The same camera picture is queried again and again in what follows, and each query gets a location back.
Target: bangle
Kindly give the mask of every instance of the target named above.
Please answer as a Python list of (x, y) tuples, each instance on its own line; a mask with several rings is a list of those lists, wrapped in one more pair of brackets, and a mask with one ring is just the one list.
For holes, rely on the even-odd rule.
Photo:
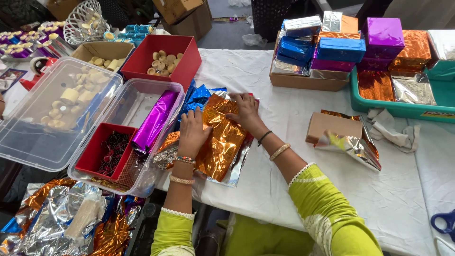
[(192, 165), (196, 164), (195, 159), (192, 159), (191, 157), (186, 157), (186, 156), (176, 156), (176, 157), (174, 157), (174, 160), (184, 162), (186, 164), (192, 164)]
[(269, 133), (272, 133), (272, 131), (266, 132), (266, 133), (262, 136), (262, 138), (261, 138), (260, 140), (258, 140), (258, 147), (261, 145), (261, 142), (262, 142), (262, 140), (265, 138), (265, 136), (267, 136)]
[(181, 179), (181, 178), (177, 178), (176, 176), (174, 175), (169, 175), (169, 179), (173, 182), (177, 182), (177, 183), (181, 183), (181, 184), (186, 184), (186, 185), (191, 185), (194, 183), (194, 180), (193, 179)]
[(289, 143), (286, 143), (285, 145), (281, 146), (277, 151), (275, 151), (275, 153), (273, 153), (273, 155), (269, 158), (270, 161), (274, 161), (275, 158), (277, 158), (277, 156), (279, 156), (281, 153), (283, 153), (284, 150), (288, 149), (291, 147), (291, 144)]

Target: black bracelet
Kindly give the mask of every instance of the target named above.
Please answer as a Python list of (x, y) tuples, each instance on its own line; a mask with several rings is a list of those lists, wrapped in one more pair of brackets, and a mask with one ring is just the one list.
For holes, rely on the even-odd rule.
[(261, 142), (262, 140), (265, 138), (265, 136), (267, 136), (269, 133), (272, 133), (272, 131), (268, 131), (264, 134), (264, 136), (262, 136), (262, 138), (260, 140), (258, 140), (258, 147), (261, 145)]

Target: purple wrapped box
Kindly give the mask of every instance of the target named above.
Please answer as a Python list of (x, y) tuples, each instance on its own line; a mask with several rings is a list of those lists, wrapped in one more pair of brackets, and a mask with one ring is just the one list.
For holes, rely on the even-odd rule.
[(387, 71), (387, 67), (391, 62), (392, 60), (389, 59), (363, 58), (361, 62), (357, 63), (357, 69)]
[(131, 140), (131, 145), (138, 154), (145, 155), (153, 147), (155, 139), (163, 129), (174, 106), (177, 95), (178, 92), (165, 90), (153, 106), (133, 140)]
[(351, 72), (355, 66), (355, 62), (318, 60), (316, 59), (317, 54), (318, 49), (316, 48), (311, 60), (312, 69)]
[(362, 28), (365, 58), (395, 59), (404, 48), (401, 21), (398, 18), (367, 18)]

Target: woman's hand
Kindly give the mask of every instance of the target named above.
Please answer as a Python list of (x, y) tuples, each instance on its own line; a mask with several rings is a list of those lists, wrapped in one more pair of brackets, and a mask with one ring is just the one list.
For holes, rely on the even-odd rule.
[(204, 145), (212, 130), (213, 127), (203, 129), (202, 113), (199, 107), (195, 112), (190, 110), (188, 114), (182, 114), (177, 156), (196, 158), (199, 149)]
[(239, 123), (242, 128), (249, 131), (256, 139), (260, 139), (266, 132), (267, 126), (258, 115), (259, 103), (248, 93), (230, 94), (238, 106), (238, 115), (226, 114), (226, 117)]

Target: lime green sleeve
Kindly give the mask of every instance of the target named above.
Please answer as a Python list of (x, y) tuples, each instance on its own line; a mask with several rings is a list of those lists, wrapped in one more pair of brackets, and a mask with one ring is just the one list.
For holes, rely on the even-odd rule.
[(381, 256), (364, 220), (319, 167), (308, 164), (289, 184), (305, 229), (328, 256)]
[(194, 215), (162, 208), (152, 243), (151, 256), (194, 256)]

